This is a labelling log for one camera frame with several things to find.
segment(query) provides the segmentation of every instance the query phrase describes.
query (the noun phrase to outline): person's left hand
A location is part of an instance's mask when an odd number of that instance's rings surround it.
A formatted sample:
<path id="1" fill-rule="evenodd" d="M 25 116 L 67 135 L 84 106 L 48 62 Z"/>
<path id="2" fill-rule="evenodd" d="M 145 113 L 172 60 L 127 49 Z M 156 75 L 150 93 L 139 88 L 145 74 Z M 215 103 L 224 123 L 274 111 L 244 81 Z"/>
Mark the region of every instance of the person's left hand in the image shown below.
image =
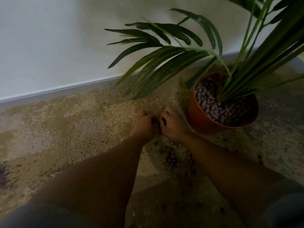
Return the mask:
<path id="1" fill-rule="evenodd" d="M 146 142 L 151 141 L 157 132 L 157 124 L 152 124 L 153 118 L 157 117 L 147 114 L 145 110 L 140 110 L 135 118 L 130 136 L 139 136 Z"/>

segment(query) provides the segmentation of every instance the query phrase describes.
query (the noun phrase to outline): palm plant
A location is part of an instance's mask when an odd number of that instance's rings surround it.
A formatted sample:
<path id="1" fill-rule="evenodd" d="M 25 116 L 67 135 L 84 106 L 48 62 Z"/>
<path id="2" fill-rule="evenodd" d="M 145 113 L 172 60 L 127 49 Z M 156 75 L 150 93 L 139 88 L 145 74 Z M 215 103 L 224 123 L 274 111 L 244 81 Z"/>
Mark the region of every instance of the palm plant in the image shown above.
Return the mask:
<path id="1" fill-rule="evenodd" d="M 117 85 L 140 67 L 145 65 L 124 95 L 126 96 L 134 92 L 138 85 L 146 80 L 144 86 L 140 89 L 134 99 L 145 97 L 189 65 L 202 58 L 211 56 L 211 60 L 191 78 L 186 81 L 181 79 L 180 85 L 190 89 L 198 79 L 207 73 L 208 69 L 214 64 L 214 62 L 219 60 L 226 68 L 227 77 L 225 83 L 218 91 L 217 98 L 220 101 L 233 100 L 247 95 L 256 94 L 261 91 L 261 89 L 257 88 L 257 85 L 263 78 L 267 77 L 277 68 L 304 51 L 304 0 L 282 0 L 276 4 L 272 10 L 270 10 L 270 6 L 273 0 L 265 0 L 265 2 L 264 0 L 231 1 L 241 5 L 251 12 L 240 53 L 231 70 L 229 70 L 223 60 L 221 60 L 222 40 L 217 29 L 202 15 L 173 8 L 171 11 L 176 11 L 185 15 L 185 18 L 178 24 L 152 23 L 145 19 L 147 22 L 125 24 L 126 26 L 136 26 L 137 29 L 105 29 L 121 33 L 123 36 L 132 37 L 120 42 L 110 43 L 109 45 L 141 42 L 140 44 L 133 45 L 122 52 L 112 62 L 109 68 L 116 65 L 128 54 L 137 50 L 149 47 L 160 47 L 136 62 L 118 81 Z M 266 17 L 270 13 L 281 9 L 283 10 L 270 22 L 265 22 Z M 257 19 L 252 30 L 250 30 L 253 17 L 256 17 Z M 203 28 L 211 43 L 212 51 L 193 48 L 191 46 L 184 47 L 180 43 L 179 40 L 183 41 L 186 45 L 191 45 L 190 39 L 192 39 L 198 46 L 203 46 L 202 40 L 196 34 L 181 26 L 181 24 L 188 19 L 194 20 Z M 256 39 L 263 28 L 269 24 L 277 22 L 279 23 L 275 29 L 251 55 Z M 159 39 L 144 30 L 153 31 L 168 45 L 163 45 Z M 179 46 L 172 46 L 171 40 L 168 36 L 175 40 Z M 152 71 L 162 63 L 164 64 L 151 75 Z M 267 88 L 276 87 L 303 77 L 304 74 L 298 74 L 281 83 L 273 83 Z"/>

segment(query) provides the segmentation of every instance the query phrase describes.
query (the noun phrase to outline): potted plant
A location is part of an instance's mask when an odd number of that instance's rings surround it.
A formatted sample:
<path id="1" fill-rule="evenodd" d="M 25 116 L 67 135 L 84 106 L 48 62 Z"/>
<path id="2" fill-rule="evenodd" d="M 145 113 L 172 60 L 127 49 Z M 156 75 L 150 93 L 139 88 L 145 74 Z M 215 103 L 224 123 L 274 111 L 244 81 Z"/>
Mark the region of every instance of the potted plant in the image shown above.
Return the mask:
<path id="1" fill-rule="evenodd" d="M 304 77 L 304 74 L 298 74 L 288 77 L 281 83 L 272 83 L 263 89 L 258 88 L 264 78 L 304 51 L 304 0 L 282 0 L 271 9 L 272 2 L 273 0 L 265 0 L 265 2 L 264 0 L 251 0 L 250 5 L 245 5 L 248 10 L 251 8 L 251 15 L 240 53 L 231 70 L 221 60 L 222 40 L 215 26 L 202 15 L 176 8 L 171 9 L 171 11 L 185 15 L 185 18 L 178 24 L 152 23 L 145 19 L 147 22 L 126 24 L 126 26 L 136 26 L 137 29 L 106 29 L 132 37 L 109 45 L 141 42 L 122 52 L 109 68 L 117 64 L 123 57 L 137 50 L 159 47 L 159 49 L 136 62 L 117 83 L 117 85 L 120 84 L 144 66 L 125 93 L 125 95 L 128 95 L 134 92 L 137 86 L 146 80 L 138 94 L 133 98 L 138 99 L 149 95 L 165 81 L 194 62 L 211 56 L 210 61 L 191 78 L 186 81 L 180 80 L 180 85 L 187 89 L 194 86 L 194 93 L 187 112 L 189 124 L 197 132 L 202 132 L 202 128 L 208 126 L 207 133 L 209 134 L 248 125 L 254 121 L 258 113 L 255 98 L 258 92 Z M 283 10 L 270 22 L 265 22 L 270 13 L 281 9 Z M 250 30 L 254 16 L 257 19 Z M 190 39 L 192 39 L 199 47 L 203 46 L 202 40 L 196 34 L 181 26 L 188 19 L 196 21 L 203 28 L 213 51 L 186 47 L 181 44 L 179 40 L 186 45 L 190 45 Z M 277 22 L 279 23 L 275 29 L 251 55 L 259 33 L 264 27 Z M 156 37 L 143 30 L 153 31 L 168 45 L 163 45 Z M 176 41 L 179 46 L 172 46 L 170 38 Z M 219 60 L 225 67 L 226 76 L 206 75 L 208 69 L 216 60 Z M 163 62 L 165 63 L 151 75 Z"/>

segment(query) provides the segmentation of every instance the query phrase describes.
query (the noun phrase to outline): terracotta pot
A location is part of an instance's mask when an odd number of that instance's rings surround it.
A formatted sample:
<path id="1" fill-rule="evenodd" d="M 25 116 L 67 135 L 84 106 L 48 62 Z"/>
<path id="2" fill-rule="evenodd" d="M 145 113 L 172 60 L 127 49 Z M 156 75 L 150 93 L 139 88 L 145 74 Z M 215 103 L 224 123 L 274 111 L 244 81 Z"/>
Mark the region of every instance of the terracotta pot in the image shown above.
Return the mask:
<path id="1" fill-rule="evenodd" d="M 194 90 L 196 89 L 196 86 L 203 80 L 218 75 L 217 73 L 211 73 L 203 78 L 201 78 L 194 86 Z M 197 133 L 201 134 L 217 134 L 219 132 L 225 131 L 225 130 L 232 130 L 236 128 L 241 128 L 244 126 L 247 126 L 251 123 L 253 123 L 258 115 L 259 107 L 257 103 L 257 99 L 255 95 L 249 96 L 248 101 L 251 105 L 251 112 L 248 114 L 245 122 L 237 127 L 230 127 L 230 126 L 223 126 L 221 124 L 218 124 L 214 121 L 212 121 L 210 118 L 207 117 L 207 115 L 204 113 L 204 111 L 200 108 L 196 101 L 196 95 L 193 91 L 190 99 L 190 105 L 188 107 L 187 111 L 187 121 L 189 125 L 194 129 Z"/>

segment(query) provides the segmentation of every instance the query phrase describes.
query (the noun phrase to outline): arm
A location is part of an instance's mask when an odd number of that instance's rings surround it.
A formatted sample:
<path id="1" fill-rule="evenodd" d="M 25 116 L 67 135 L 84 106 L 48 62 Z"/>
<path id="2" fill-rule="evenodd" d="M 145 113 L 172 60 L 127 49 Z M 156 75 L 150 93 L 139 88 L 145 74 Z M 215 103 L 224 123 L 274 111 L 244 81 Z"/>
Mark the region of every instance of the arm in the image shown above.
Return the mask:
<path id="1" fill-rule="evenodd" d="M 98 226 L 123 227 L 142 148 L 156 133 L 151 119 L 140 112 L 129 138 L 63 171 L 31 201 L 67 208 Z"/>
<path id="2" fill-rule="evenodd" d="M 182 143 L 201 164 L 207 177 L 245 222 L 264 209 L 269 189 L 284 177 L 262 165 L 231 155 L 225 149 L 192 133 L 185 120 L 166 107 L 160 120 L 162 133 Z"/>

